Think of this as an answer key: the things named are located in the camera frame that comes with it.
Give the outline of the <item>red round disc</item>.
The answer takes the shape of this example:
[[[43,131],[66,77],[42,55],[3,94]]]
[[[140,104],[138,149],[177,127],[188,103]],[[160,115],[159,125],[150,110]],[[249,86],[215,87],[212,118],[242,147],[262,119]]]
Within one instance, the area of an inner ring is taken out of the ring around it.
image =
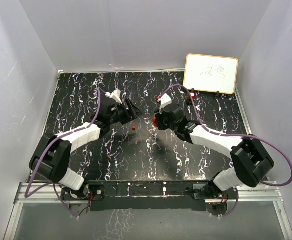
[[[156,117],[154,117],[152,119],[152,122],[153,122],[153,125],[157,128],[158,127],[158,123],[157,123],[157,118]]]

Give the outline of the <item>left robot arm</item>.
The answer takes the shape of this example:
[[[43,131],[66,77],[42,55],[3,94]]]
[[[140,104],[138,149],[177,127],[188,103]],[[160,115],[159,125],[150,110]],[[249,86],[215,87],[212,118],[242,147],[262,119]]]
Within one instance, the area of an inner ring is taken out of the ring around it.
[[[54,184],[66,187],[79,200],[89,195],[90,188],[85,178],[69,167],[71,153],[103,138],[112,125],[125,125],[143,115],[130,99],[125,99],[124,103],[109,99],[108,104],[99,105],[97,110],[91,122],[64,133],[47,133],[41,137],[29,162],[31,180],[40,175]]]

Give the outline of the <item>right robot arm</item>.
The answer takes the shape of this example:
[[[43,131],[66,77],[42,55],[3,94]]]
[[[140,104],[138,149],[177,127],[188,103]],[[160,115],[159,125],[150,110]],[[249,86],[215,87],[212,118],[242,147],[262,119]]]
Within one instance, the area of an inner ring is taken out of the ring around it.
[[[212,134],[195,120],[189,120],[175,103],[156,108],[153,124],[159,130],[172,130],[182,141],[214,150],[232,160],[233,166],[218,172],[203,187],[188,188],[191,196],[219,199],[231,188],[255,188],[275,163],[260,140],[253,135],[229,137]]]

